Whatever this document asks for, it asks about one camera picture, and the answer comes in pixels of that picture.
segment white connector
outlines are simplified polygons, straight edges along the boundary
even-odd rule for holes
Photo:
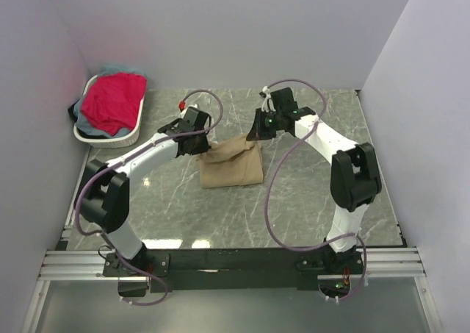
[[[271,91],[268,87],[263,87],[263,90],[262,92],[264,94],[266,94],[266,98],[264,98],[263,100],[263,104],[261,105],[261,110],[262,111],[265,111],[265,112],[269,112],[269,111],[275,111],[275,110],[271,110],[270,109],[270,105],[269,105],[269,100],[271,101],[271,104],[272,104],[272,99],[271,99]]]

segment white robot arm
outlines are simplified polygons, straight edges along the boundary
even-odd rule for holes
[[[247,140],[271,139],[279,130],[304,138],[318,122],[317,130],[305,142],[331,164],[330,191],[336,208],[326,240],[343,234],[357,234],[364,213],[382,188],[372,145],[347,139],[319,121],[313,110],[299,108],[290,88],[270,92],[265,87],[260,95],[264,103],[256,109],[255,121]],[[334,241],[330,247],[336,253],[341,253],[350,250],[355,244],[355,237],[345,237]]]
[[[256,109],[255,121],[247,140],[266,140],[284,130],[298,138],[305,137],[318,121],[316,113],[299,108],[292,90],[284,88],[269,92],[274,110]],[[82,202],[81,214],[96,223],[119,253],[132,265],[145,269],[145,244],[135,235],[127,221],[129,214],[129,189],[153,169],[183,154],[199,154],[210,149],[206,134],[189,137],[168,136],[204,128],[210,116],[196,107],[189,107],[184,118],[163,126],[147,142],[129,153],[107,163],[93,160],[88,163],[80,190],[107,165],[124,163],[101,177],[88,190]],[[162,138],[167,140],[156,143]],[[331,164],[330,190],[336,202],[333,225],[326,239],[359,232],[367,207],[380,192],[381,183],[375,152],[369,143],[358,145],[320,121],[315,133],[306,142],[314,147]],[[336,254],[355,247],[355,238],[346,237],[330,244]]]

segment pink towel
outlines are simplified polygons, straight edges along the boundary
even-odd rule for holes
[[[123,127],[132,130],[146,85],[145,77],[138,74],[98,77],[83,101],[82,113],[93,127],[111,136]]]

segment white wall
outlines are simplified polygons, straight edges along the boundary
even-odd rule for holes
[[[87,76],[49,0],[0,0],[0,331],[18,332],[84,156],[67,106]]]
[[[110,60],[159,87],[362,88],[408,0],[52,1],[92,71]]]
[[[470,332],[470,0],[410,0],[361,93],[446,332]]]

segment marble floor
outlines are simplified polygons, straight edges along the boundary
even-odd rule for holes
[[[188,90],[157,90],[145,96],[139,140],[126,148],[92,148],[89,159],[106,161],[135,148],[156,130],[178,117],[178,103]],[[220,142],[248,132],[257,90],[214,90],[222,99],[224,117],[209,139]],[[321,100],[309,89],[294,89],[299,106],[321,109]],[[359,143],[370,141],[369,131],[354,90],[324,90],[328,111],[323,120]],[[189,103],[217,118],[218,105],[208,94]],[[265,181],[262,185],[203,190],[194,157],[182,156],[150,172],[131,190],[130,224],[149,248],[243,248],[273,246],[263,219],[267,181],[295,139],[286,133],[261,142]],[[278,237],[293,246],[316,244],[328,233],[334,203],[329,191],[330,166],[308,145],[301,145],[283,164],[270,198],[270,219]],[[83,221],[85,229],[94,227]],[[367,210],[361,236],[368,246],[402,245],[400,229],[386,187]],[[68,249],[94,250],[99,237],[83,238],[76,230]]]

